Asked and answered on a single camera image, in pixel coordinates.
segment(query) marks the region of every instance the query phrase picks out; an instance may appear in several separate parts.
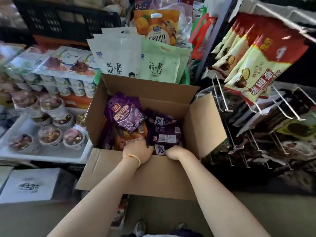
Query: person's left hand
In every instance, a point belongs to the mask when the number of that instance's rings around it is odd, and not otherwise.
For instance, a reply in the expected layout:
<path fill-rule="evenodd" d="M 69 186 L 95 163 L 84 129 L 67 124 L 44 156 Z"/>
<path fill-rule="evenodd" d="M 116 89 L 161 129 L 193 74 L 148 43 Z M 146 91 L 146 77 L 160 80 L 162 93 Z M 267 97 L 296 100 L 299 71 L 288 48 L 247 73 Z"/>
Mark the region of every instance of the person's left hand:
<path fill-rule="evenodd" d="M 146 141 L 142 139 L 127 144 L 123 150 L 123 158 L 127 155 L 134 155 L 140 160 L 141 164 L 143 164 L 149 160 L 153 151 L 154 148 L 152 146 L 147 148 Z"/>

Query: hand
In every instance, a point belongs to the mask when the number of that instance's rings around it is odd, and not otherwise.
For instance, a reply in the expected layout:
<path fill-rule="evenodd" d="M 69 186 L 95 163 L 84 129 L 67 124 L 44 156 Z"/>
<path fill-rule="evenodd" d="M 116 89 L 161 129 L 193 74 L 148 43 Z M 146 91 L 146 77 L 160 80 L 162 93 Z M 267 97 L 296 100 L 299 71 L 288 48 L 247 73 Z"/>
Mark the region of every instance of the hand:
<path fill-rule="evenodd" d="M 123 158 L 126 157 L 127 155 L 134 155 L 134 156 L 137 156 L 141 164 L 143 164 L 149 160 L 153 151 L 154 151 L 154 148 L 152 146 L 149 146 L 147 148 L 146 141 L 142 139 L 142 140 L 127 144 L 123 150 Z"/>
<path fill-rule="evenodd" d="M 178 145 L 175 145 L 171 147 L 170 149 L 165 150 L 165 154 L 170 159 L 174 159 L 174 160 L 179 160 L 179 158 L 183 156 L 193 155 L 190 151 Z"/>

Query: sneaker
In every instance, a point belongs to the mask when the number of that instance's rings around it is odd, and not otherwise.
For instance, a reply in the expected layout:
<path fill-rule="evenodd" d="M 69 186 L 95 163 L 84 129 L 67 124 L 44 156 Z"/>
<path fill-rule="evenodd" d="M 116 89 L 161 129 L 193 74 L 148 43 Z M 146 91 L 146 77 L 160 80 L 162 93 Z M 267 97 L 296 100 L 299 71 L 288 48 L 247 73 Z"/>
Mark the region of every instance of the sneaker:
<path fill-rule="evenodd" d="M 133 233 L 136 235 L 136 237 L 142 237 L 146 234 L 146 228 L 147 228 L 146 222 L 143 220 L 140 220 L 135 225 Z"/>
<path fill-rule="evenodd" d="M 176 226 L 176 229 L 189 229 L 188 225 L 186 223 L 179 223 Z"/>

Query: white tray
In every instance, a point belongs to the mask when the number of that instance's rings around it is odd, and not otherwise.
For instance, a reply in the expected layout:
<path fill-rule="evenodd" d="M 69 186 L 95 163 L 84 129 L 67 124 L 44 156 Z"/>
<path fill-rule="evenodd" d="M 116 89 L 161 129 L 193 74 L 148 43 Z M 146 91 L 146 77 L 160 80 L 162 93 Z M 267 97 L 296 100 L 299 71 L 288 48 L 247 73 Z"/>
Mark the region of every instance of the white tray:
<path fill-rule="evenodd" d="M 70 108 L 67 110 L 72 114 L 85 113 L 86 109 Z M 37 155 L 21 155 L 12 153 L 8 150 L 7 140 L 17 134 L 36 134 L 39 127 L 34 125 L 33 120 L 26 114 L 21 115 L 12 127 L 0 139 L 0 158 L 1 159 L 27 159 L 37 161 L 78 163 L 86 164 L 91 153 L 92 143 L 88 140 L 86 147 L 80 151 L 74 151 L 61 145 L 59 148 L 41 146 Z"/>

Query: blue logo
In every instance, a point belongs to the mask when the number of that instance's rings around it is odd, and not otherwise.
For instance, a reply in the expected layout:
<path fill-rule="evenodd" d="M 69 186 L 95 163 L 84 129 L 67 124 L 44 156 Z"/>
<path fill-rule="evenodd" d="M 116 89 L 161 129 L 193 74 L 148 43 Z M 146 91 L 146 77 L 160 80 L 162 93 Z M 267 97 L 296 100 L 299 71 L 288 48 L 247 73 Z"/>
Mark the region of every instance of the blue logo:
<path fill-rule="evenodd" d="M 154 31 L 160 31 L 161 30 L 161 27 L 159 26 L 154 26 Z"/>

